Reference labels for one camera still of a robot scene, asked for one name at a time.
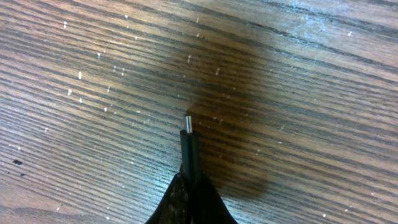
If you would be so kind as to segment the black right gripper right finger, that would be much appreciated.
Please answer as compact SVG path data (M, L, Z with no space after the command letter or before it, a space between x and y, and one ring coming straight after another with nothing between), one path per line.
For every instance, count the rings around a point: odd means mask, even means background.
M203 175L188 196L188 222L237 224L209 177Z

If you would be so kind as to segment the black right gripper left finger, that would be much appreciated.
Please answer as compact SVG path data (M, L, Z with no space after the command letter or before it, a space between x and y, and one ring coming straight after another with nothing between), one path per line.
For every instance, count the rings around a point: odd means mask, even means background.
M184 224L187 222L187 207L188 191L177 173L146 224Z

